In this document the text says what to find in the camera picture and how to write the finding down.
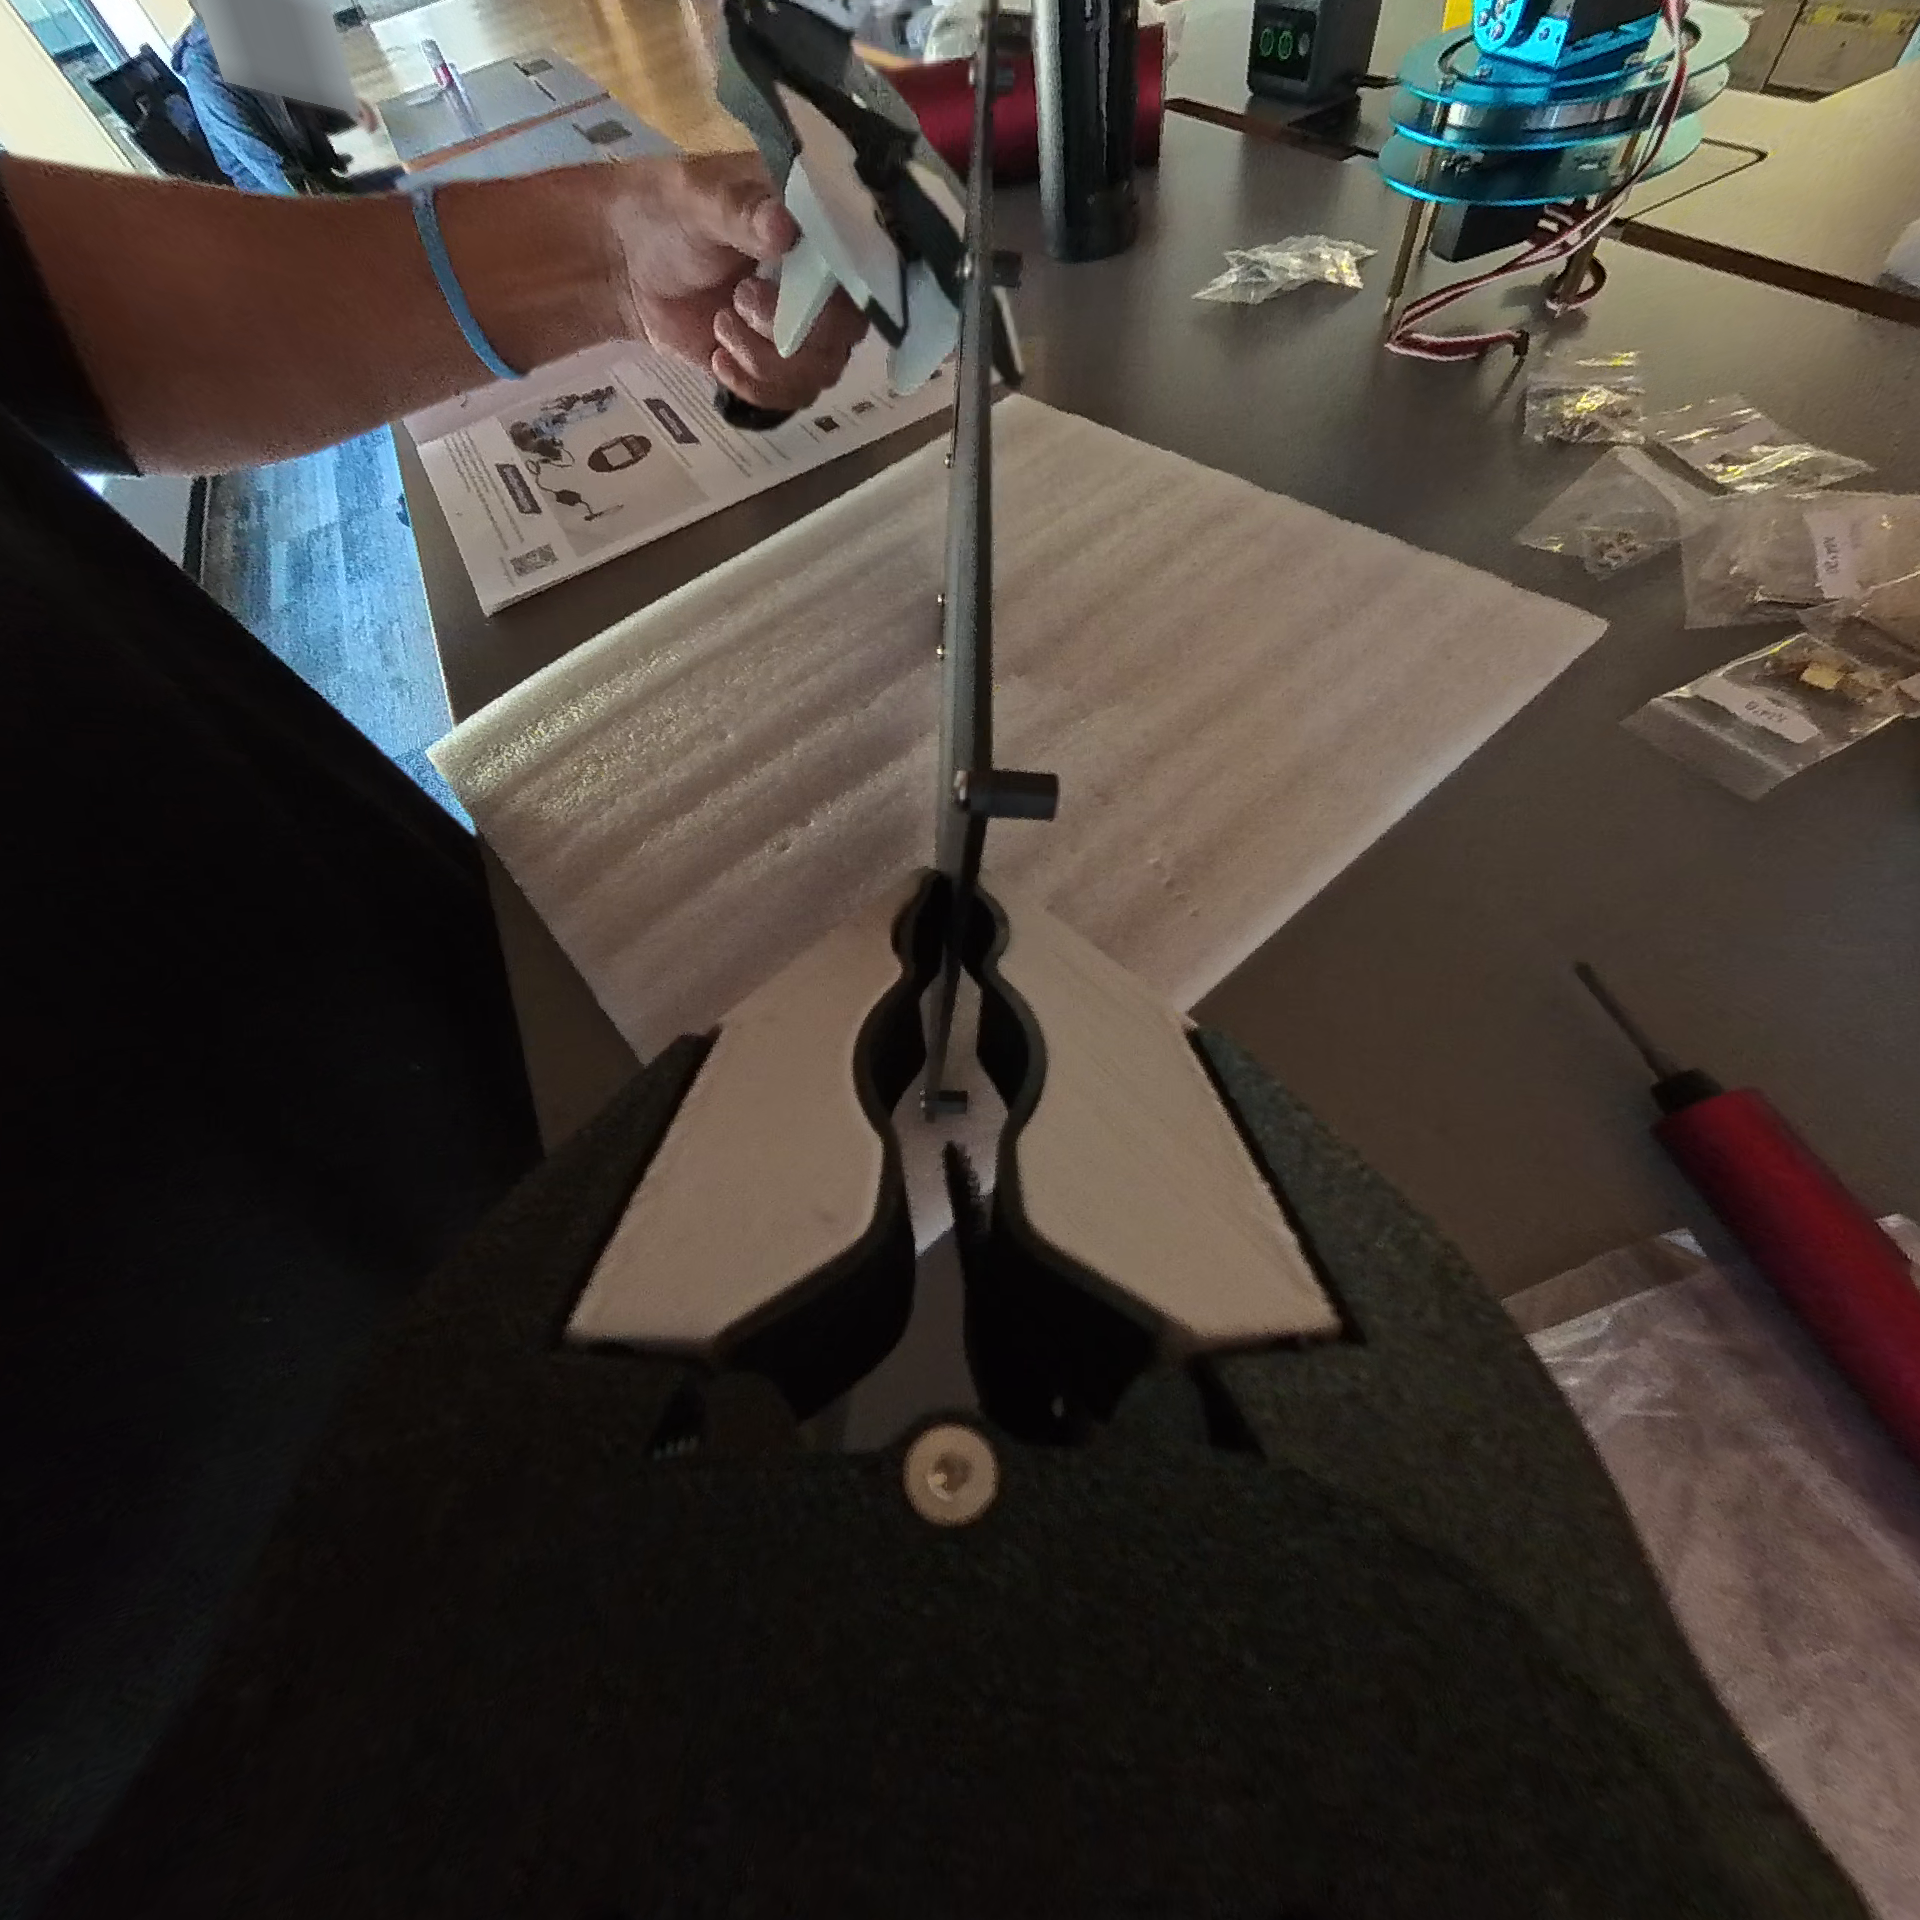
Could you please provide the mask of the red metal cylinder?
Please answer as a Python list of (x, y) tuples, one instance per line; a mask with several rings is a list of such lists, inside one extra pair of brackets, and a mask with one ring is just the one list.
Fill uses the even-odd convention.
[[(1000, 6), (996, 23), (996, 107), (994, 180), (1029, 185), (1043, 180), (1043, 113), (1036, 58), (1036, 8)], [(1180, 18), (1166, 6), (1110, 6), (1110, 26), (1101, 43), (1084, 50), (1067, 47), (1072, 8), (1060, 6), (1058, 52), (1064, 80), (1082, 80), (1088, 97), (1084, 118), (1108, 146), (1108, 163), (1129, 160), (1137, 174), (1162, 166), (1164, 82), (1168, 39), (1177, 39)]]

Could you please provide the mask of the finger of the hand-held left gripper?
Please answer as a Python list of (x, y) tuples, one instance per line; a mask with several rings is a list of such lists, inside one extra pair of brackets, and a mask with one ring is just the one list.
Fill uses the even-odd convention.
[(931, 268), (902, 275), (902, 330), (897, 343), (897, 395), (918, 394), (958, 347), (961, 316)]

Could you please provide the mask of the dark teal object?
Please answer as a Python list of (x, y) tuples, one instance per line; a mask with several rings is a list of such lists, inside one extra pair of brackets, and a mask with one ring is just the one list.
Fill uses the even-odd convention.
[(1137, 238), (1138, 6), (1030, 10), (1045, 246), (1064, 263)]

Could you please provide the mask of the black metal chassis plate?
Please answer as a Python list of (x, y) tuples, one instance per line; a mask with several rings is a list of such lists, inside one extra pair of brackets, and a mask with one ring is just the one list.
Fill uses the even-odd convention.
[(993, 747), (993, 377), (1000, 294), (1018, 286), (994, 249), (993, 160), (1000, 86), (1000, 8), (980, 10), (974, 115), (961, 257), (958, 354), (948, 455), (948, 515), (942, 596), (942, 730), (934, 872), (942, 876), (939, 980), (928, 1002), (918, 1095), (925, 1120), (961, 1118), (969, 1094), (948, 1086), (958, 984), (969, 959), (978, 868), (994, 822), (1049, 822), (1056, 775), (1003, 774)]

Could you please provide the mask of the pink screwdriver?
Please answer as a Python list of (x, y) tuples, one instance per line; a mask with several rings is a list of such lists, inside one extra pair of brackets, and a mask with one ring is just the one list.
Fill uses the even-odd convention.
[(1916, 1463), (1918, 1294), (1904, 1249), (1762, 1094), (1683, 1068), (1588, 962), (1572, 974), (1645, 1066), (1667, 1159)]

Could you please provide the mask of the printed instruction leaflet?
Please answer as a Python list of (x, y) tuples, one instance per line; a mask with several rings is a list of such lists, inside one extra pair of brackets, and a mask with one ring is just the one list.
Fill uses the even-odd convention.
[(636, 343), (470, 392), (404, 427), (494, 615), (950, 412), (954, 363), (900, 394), (888, 358), (865, 342), (841, 383), (770, 431), (726, 424), (708, 376)]

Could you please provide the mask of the black device green display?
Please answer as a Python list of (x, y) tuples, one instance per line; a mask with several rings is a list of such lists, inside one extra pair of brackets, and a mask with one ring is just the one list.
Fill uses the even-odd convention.
[(1245, 47), (1251, 97), (1329, 106), (1372, 71), (1382, 2), (1253, 2)]

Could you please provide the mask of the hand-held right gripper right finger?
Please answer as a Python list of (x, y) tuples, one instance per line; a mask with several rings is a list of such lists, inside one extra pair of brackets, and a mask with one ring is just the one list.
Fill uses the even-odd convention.
[(996, 1426), (1098, 1430), (1142, 1377), (1341, 1336), (1182, 1016), (1018, 897), (976, 902), (968, 966), (1002, 1129), (993, 1196), (961, 1192), (965, 1342)]

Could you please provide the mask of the person's left hand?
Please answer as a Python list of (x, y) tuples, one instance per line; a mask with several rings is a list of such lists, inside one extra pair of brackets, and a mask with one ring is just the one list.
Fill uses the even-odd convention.
[(776, 342), (778, 289), (801, 228), (756, 158), (624, 160), (592, 178), (592, 314), (604, 342), (643, 342), (726, 394), (795, 414), (849, 372), (869, 322), (835, 284), (801, 342)]

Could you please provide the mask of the blue round metal part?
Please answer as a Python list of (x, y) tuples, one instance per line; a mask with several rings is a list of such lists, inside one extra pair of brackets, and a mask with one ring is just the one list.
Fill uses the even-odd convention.
[(1645, 185), (1692, 163), (1756, 18), (1736, 6), (1482, 2), (1417, 43), (1377, 158), (1386, 187), (1430, 207), (1390, 347), (1430, 361), (1524, 354), (1524, 328), (1464, 339), (1435, 328), (1453, 303), (1518, 275), (1544, 275), (1550, 321), (1595, 300), (1601, 238)]

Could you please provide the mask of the large clear plastic bag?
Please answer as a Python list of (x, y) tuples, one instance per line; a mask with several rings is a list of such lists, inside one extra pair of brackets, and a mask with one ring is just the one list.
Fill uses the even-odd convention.
[(1875, 1916), (1918, 1916), (1918, 1480), (1690, 1232), (1507, 1313), (1614, 1476), (1721, 1705)]

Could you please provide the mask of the white foam sheet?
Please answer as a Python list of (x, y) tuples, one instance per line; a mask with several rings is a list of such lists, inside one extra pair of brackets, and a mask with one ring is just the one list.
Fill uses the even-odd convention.
[[(989, 880), (1192, 1014), (1602, 619), (1038, 400), (994, 410), (994, 742), (1064, 782)], [(925, 449), (435, 751), (496, 868), (545, 1148), (931, 864)]]

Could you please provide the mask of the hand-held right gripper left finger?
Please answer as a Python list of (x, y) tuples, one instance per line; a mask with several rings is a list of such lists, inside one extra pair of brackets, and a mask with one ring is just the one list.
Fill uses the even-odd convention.
[(914, 1304), (897, 1110), (925, 1068), (925, 884), (898, 884), (708, 1036), (568, 1320), (568, 1345), (758, 1377), (806, 1420)]

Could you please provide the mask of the scattered small screw bags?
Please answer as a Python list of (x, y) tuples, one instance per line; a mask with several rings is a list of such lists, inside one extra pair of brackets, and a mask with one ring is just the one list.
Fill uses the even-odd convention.
[(1692, 628), (1797, 631), (1642, 713), (1757, 793), (1916, 718), (1916, 497), (1846, 492), (1865, 465), (1738, 395), (1649, 410), (1642, 354), (1531, 351), (1520, 434), (1597, 458), (1515, 534), (1595, 580), (1678, 553)]

